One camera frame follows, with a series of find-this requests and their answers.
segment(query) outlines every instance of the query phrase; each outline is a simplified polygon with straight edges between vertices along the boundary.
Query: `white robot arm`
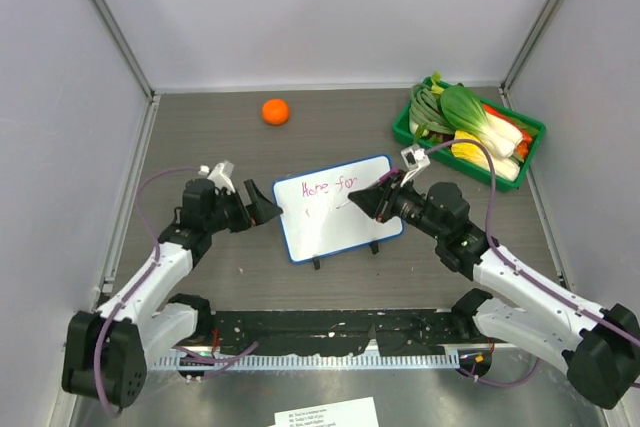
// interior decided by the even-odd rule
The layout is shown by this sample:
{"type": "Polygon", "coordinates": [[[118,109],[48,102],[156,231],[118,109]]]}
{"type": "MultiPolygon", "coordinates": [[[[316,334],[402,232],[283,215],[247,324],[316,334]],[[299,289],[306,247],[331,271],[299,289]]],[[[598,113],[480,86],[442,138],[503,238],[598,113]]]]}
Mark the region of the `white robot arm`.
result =
{"type": "Polygon", "coordinates": [[[436,254],[450,270],[522,308],[474,289],[452,309],[469,320],[470,331],[547,361],[585,398],[613,408],[640,375],[635,315],[620,304],[606,310],[525,265],[490,235],[488,223],[484,231],[469,220],[469,204],[455,184],[440,182],[427,194],[416,192],[410,179],[429,165],[429,153],[418,146],[403,150],[408,171],[391,171],[366,189],[351,192],[349,200],[372,219],[386,222],[397,216],[435,238],[436,254]]]}

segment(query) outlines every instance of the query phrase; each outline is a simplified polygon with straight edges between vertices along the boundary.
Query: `white label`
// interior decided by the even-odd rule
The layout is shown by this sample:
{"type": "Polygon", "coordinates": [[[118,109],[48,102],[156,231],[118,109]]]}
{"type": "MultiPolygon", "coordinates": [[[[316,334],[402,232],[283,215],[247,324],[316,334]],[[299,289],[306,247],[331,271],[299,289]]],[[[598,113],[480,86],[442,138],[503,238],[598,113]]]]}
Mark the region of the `white label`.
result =
{"type": "Polygon", "coordinates": [[[274,427],[379,427],[373,397],[278,412],[274,427]]]}

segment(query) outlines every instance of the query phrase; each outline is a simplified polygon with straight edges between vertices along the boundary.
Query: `white panel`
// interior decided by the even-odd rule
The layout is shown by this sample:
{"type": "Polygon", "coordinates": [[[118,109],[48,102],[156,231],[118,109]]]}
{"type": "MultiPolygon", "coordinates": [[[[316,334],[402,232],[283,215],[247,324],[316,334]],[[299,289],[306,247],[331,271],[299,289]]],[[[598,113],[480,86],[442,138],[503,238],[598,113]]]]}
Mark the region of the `white panel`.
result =
{"type": "Polygon", "coordinates": [[[89,0],[0,0],[0,418],[48,424],[144,112],[89,0]]]}
{"type": "MultiPolygon", "coordinates": [[[[544,121],[534,161],[573,287],[640,315],[640,2],[565,0],[513,89],[544,121]]],[[[640,424],[640,394],[627,394],[640,424]]]]}
{"type": "Polygon", "coordinates": [[[501,80],[544,0],[107,0],[156,88],[501,80]]]}

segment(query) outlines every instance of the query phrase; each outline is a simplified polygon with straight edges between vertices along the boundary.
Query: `green plastic tray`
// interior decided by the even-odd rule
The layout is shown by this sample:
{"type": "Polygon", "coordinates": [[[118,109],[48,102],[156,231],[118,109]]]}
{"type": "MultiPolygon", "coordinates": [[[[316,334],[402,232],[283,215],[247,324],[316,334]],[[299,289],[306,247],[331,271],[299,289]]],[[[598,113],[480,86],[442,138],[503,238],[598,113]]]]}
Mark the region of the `green plastic tray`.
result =
{"type": "MultiPolygon", "coordinates": [[[[431,77],[427,77],[426,79],[424,79],[424,83],[427,85],[431,85],[431,77]]],[[[440,82],[439,85],[444,88],[450,87],[450,85],[445,82],[440,82]]],[[[529,155],[527,156],[527,160],[525,161],[525,163],[520,167],[520,174],[518,175],[518,178],[515,181],[510,182],[503,179],[502,177],[496,177],[496,189],[502,192],[508,192],[509,190],[517,189],[518,187],[520,187],[520,185],[522,185],[522,182],[524,182],[527,171],[529,170],[529,166],[531,165],[531,159],[536,153],[536,150],[538,150],[538,145],[540,145],[540,142],[542,141],[547,128],[542,122],[534,120],[531,117],[527,117],[526,115],[518,114],[516,112],[513,112],[512,110],[505,109],[501,105],[496,105],[493,102],[488,101],[487,99],[480,98],[480,100],[482,100],[482,102],[484,102],[485,104],[489,104],[496,111],[504,114],[506,117],[513,117],[515,119],[521,120],[522,122],[531,125],[532,127],[535,127],[540,131],[537,137],[531,143],[529,155]]],[[[402,114],[400,114],[400,116],[393,123],[394,137],[403,145],[413,144],[413,134],[409,131],[410,106],[411,101],[409,101],[402,114]]],[[[433,144],[431,142],[427,142],[424,139],[420,139],[418,141],[418,144],[426,148],[433,147],[433,144]]],[[[459,170],[460,172],[467,174],[469,177],[473,177],[474,179],[479,180],[484,184],[489,185],[491,183],[491,174],[489,173],[489,171],[483,169],[482,167],[478,167],[471,162],[467,162],[466,160],[456,159],[449,149],[439,150],[437,152],[434,152],[431,156],[434,159],[442,162],[443,164],[459,170]]]]}

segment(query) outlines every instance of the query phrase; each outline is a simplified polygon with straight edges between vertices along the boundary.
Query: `green onion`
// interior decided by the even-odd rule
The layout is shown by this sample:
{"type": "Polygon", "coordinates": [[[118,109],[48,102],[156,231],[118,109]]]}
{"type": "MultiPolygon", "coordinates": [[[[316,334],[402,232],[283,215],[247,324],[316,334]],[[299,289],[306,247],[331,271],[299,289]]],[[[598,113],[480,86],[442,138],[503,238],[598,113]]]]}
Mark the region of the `green onion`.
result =
{"type": "Polygon", "coordinates": [[[453,134],[455,129],[438,109],[438,103],[426,84],[416,84],[411,88],[409,108],[411,133],[427,136],[430,132],[453,134]]]}

